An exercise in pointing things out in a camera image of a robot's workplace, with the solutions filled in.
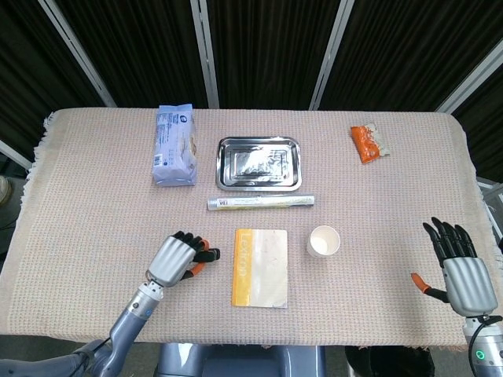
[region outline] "white paper cup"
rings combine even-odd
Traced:
[[[307,241],[307,252],[317,258],[333,255],[339,247],[339,233],[327,225],[318,226],[311,232]]]

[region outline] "orange snack packet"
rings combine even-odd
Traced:
[[[351,136],[356,144],[362,163],[369,163],[374,159],[390,154],[374,123],[351,127]]]

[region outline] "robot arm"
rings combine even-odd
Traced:
[[[0,361],[0,375],[12,377],[80,377],[119,375],[134,340],[163,298],[163,289],[195,276],[205,262],[220,258],[219,249],[210,249],[206,240],[191,233],[169,236],[152,260],[143,283],[110,331],[109,339],[86,344],[72,355],[38,362]],[[191,263],[197,263],[188,270]]]
[[[502,318],[490,315],[497,308],[497,299],[487,268],[463,228],[437,218],[432,221],[438,232],[429,224],[423,226],[442,268],[446,291],[431,288],[416,273],[412,274],[413,282],[423,293],[449,303],[466,318],[463,332],[473,375],[503,377],[503,331],[496,325]]]

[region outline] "beige tablecloth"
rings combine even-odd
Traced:
[[[104,338],[164,238],[208,238],[222,258],[165,291],[138,340],[258,344],[465,344],[463,320],[422,295],[419,272],[443,288],[421,223],[462,224],[494,285],[494,238],[460,125],[448,115],[195,110],[198,182],[152,182],[155,109],[56,112],[36,149],[22,212],[0,276],[0,332]],[[391,155],[362,165],[350,126],[374,122]],[[218,141],[289,136],[300,144],[313,208],[208,212]],[[305,250],[317,225],[341,235],[333,258]],[[288,231],[288,308],[230,305],[236,228]],[[501,301],[501,292],[497,290]]]

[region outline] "stainless steel tray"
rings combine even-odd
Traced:
[[[300,187],[299,144],[290,137],[226,137],[218,143],[217,186],[229,191]]]

